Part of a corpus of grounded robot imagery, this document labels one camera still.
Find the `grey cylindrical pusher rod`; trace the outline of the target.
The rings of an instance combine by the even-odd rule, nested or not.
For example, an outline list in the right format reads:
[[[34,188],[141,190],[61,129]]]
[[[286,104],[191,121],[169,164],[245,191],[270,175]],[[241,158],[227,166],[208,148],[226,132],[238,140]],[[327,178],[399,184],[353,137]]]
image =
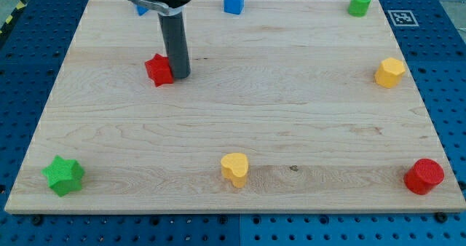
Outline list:
[[[159,24],[169,66],[175,79],[185,79],[191,73],[183,14],[159,15]]]

